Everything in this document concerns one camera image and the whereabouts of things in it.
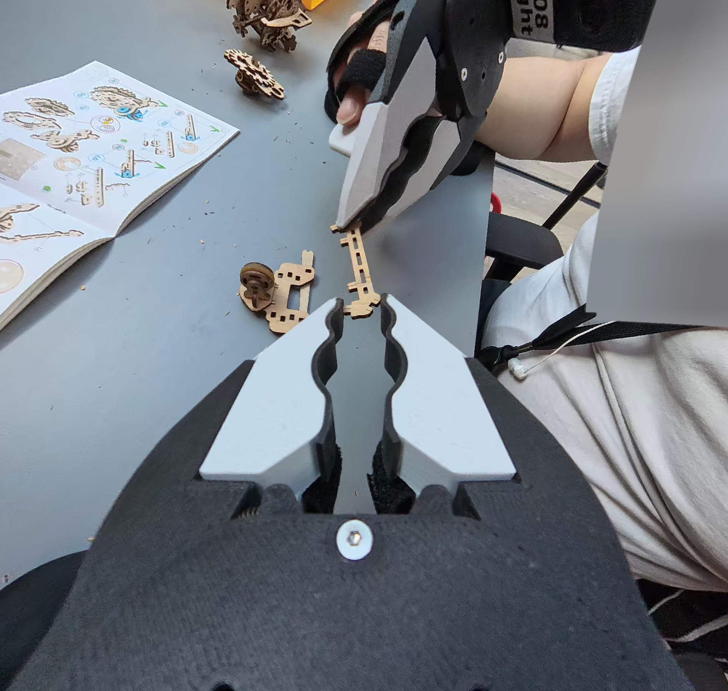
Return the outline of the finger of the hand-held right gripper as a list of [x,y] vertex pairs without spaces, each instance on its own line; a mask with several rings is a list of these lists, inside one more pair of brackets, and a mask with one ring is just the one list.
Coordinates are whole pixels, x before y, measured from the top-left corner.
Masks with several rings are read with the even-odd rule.
[[405,136],[404,154],[370,204],[370,228],[403,213],[457,167],[469,149],[456,123],[425,116]]
[[365,207],[384,194],[384,177],[400,157],[407,132],[435,100],[435,71],[435,56],[424,39],[391,101],[370,101],[365,106],[341,190],[339,231],[362,221]]

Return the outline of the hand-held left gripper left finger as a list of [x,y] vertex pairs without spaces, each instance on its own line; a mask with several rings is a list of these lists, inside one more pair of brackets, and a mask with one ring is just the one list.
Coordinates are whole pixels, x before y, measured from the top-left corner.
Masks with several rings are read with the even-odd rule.
[[300,498],[337,458],[331,395],[344,303],[332,298],[259,353],[199,474],[288,486]]

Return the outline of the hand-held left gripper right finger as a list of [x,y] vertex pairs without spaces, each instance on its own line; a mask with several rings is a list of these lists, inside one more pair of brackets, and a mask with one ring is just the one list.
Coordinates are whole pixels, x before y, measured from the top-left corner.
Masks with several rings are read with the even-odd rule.
[[419,496],[461,482],[508,481],[516,469],[465,355],[394,296],[381,297],[387,393],[381,456]]

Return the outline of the slotted wooden strip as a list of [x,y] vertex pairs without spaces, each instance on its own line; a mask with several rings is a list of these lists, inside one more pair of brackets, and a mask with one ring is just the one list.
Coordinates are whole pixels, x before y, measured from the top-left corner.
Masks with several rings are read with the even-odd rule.
[[352,224],[347,231],[343,231],[333,224],[331,231],[345,233],[340,243],[349,249],[354,272],[354,281],[348,284],[348,291],[356,293],[358,296],[351,304],[344,307],[344,314],[350,316],[351,319],[369,317],[372,315],[374,307],[380,303],[381,297],[375,291],[370,278],[369,265],[360,233],[360,222]]

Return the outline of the wooden plate with wheel hub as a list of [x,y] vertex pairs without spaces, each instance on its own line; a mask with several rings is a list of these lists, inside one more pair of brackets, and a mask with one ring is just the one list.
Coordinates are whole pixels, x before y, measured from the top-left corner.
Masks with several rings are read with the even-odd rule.
[[314,252],[304,250],[301,263],[284,263],[271,270],[250,262],[240,271],[239,294],[255,313],[264,313],[271,332],[284,334],[308,317]]

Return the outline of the person's right forearm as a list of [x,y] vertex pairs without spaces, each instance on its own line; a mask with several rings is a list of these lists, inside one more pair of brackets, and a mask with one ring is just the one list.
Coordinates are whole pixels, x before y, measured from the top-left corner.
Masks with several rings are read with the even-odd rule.
[[511,159],[594,160],[588,116],[611,55],[586,60],[506,60],[499,88],[476,140]]

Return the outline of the large wooden gear model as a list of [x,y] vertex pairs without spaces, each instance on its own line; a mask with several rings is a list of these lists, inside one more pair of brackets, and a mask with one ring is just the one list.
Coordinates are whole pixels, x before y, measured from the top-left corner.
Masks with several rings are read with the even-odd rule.
[[234,12],[234,30],[245,38],[251,28],[270,52],[292,52],[295,31],[312,24],[302,0],[226,0],[226,7]]

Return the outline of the person's right hand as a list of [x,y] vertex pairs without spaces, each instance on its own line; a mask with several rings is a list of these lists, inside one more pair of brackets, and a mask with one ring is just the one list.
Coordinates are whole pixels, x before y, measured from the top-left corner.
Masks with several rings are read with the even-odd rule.
[[344,128],[359,123],[386,63],[390,20],[378,23],[368,36],[356,41],[334,75],[339,99],[336,122]]

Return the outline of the black office chair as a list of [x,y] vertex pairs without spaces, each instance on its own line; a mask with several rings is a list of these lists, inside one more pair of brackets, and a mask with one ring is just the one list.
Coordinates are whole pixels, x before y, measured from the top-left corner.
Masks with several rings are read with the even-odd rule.
[[541,269],[563,255],[553,228],[588,191],[605,179],[608,168],[597,162],[570,190],[561,204],[541,223],[503,215],[493,206],[488,218],[486,257],[491,259],[484,278],[510,283],[522,269]]

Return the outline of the small wooden gear assembly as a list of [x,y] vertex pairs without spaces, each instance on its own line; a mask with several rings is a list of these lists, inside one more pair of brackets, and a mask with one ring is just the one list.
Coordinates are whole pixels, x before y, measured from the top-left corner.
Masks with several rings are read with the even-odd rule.
[[239,49],[227,49],[225,60],[237,68],[236,83],[247,95],[263,94],[278,101],[285,98],[285,90],[270,70],[253,56]]

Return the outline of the person's white shirt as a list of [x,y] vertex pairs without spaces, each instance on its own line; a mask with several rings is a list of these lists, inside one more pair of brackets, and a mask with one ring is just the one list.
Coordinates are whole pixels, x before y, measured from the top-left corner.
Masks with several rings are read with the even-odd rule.
[[[639,51],[610,54],[591,97],[605,165]],[[523,381],[496,377],[585,475],[636,579],[726,593],[726,329],[564,347]]]

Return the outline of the open instruction booklet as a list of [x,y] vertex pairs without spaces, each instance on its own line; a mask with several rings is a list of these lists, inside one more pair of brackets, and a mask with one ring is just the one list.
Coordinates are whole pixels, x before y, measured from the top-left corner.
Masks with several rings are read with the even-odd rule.
[[1,116],[2,328],[239,132],[98,61]]

